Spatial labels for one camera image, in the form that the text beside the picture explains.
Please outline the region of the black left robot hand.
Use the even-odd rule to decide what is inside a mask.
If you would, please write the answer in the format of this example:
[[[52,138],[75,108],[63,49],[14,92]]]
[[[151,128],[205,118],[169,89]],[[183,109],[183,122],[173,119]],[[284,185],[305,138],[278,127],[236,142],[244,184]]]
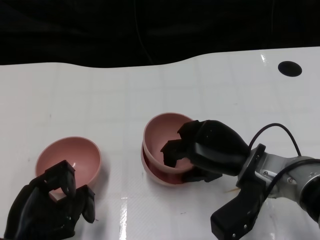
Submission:
[[[80,217],[95,221],[95,194],[76,187],[75,170],[66,161],[48,168],[25,185],[7,217],[5,240],[64,240],[75,235]]]

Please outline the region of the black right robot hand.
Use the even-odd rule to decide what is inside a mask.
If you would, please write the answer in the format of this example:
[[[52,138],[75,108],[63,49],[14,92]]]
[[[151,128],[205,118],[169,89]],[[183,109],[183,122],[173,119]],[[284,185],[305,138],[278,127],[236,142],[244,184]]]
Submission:
[[[237,132],[220,121],[190,121],[177,133],[180,139],[169,140],[161,152],[168,167],[175,167],[183,158],[190,160],[191,170],[182,174],[184,183],[208,183],[222,175],[237,176],[247,160],[249,146]]]

